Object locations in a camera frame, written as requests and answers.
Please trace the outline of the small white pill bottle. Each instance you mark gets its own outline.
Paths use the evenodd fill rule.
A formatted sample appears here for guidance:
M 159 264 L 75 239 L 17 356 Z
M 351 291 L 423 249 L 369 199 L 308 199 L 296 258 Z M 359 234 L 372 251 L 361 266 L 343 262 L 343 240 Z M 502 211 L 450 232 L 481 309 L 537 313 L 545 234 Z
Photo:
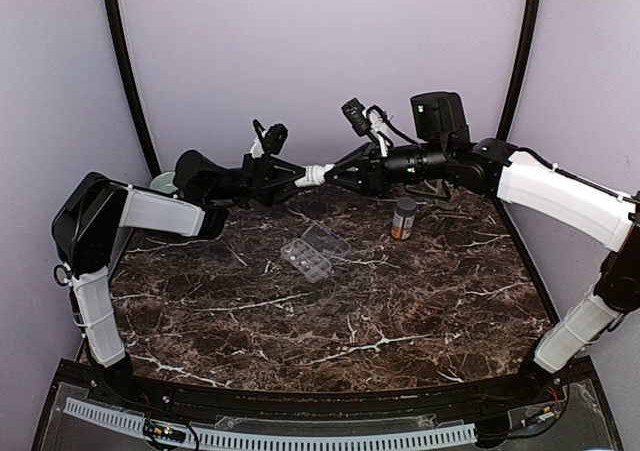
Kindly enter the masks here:
M 305 167 L 304 175 L 294 184 L 297 188 L 321 186 L 326 182 L 325 174 L 334 168 L 334 164 L 309 165 Z

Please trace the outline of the orange pill bottle grey cap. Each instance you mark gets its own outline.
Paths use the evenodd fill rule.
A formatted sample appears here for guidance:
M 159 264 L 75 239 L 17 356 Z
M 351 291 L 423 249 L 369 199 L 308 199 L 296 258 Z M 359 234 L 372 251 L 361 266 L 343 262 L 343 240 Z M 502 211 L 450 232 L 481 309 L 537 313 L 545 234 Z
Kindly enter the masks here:
M 392 220 L 391 235 L 396 240 L 410 237 L 417 212 L 417 202 L 408 196 L 397 199 Z

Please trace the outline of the clear plastic pill organizer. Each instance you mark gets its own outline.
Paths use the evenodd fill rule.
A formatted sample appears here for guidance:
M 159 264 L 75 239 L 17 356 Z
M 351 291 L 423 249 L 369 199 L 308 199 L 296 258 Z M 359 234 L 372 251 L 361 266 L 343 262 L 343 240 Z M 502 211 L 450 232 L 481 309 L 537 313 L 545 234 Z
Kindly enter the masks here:
M 319 224 L 310 225 L 298 238 L 280 249 L 284 261 L 292 265 L 310 283 L 326 279 L 332 273 L 332 258 L 343 258 L 351 245 L 336 231 Z

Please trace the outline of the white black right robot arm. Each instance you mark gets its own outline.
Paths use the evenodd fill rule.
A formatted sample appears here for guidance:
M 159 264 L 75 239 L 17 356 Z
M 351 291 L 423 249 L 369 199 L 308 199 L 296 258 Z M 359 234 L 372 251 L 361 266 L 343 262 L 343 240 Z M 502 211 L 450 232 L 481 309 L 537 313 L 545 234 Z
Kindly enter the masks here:
M 639 308 L 639 198 L 570 173 L 527 147 L 470 138 L 461 97 L 430 92 L 411 98 L 416 136 L 400 136 L 377 105 L 353 98 L 341 111 L 355 133 L 368 138 L 325 174 L 326 181 L 366 197 L 383 197 L 396 184 L 443 180 L 480 196 L 537 211 L 603 245 L 609 252 L 596 284 L 538 342 L 510 384 L 521 405 L 534 403 L 549 376 Z

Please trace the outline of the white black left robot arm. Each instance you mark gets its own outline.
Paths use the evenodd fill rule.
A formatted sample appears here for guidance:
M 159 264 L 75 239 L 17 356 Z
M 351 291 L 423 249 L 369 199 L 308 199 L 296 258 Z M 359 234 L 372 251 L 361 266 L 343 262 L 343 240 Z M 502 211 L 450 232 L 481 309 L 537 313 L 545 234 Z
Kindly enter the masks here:
M 109 290 L 109 266 L 123 228 L 213 240 L 233 207 L 252 201 L 272 205 L 297 189 L 305 168 L 265 152 L 246 154 L 239 168 L 224 168 L 196 150 L 176 164 L 171 194 L 87 174 L 52 223 L 60 264 L 54 271 L 69 286 L 74 312 L 90 355 L 111 367 L 126 356 Z

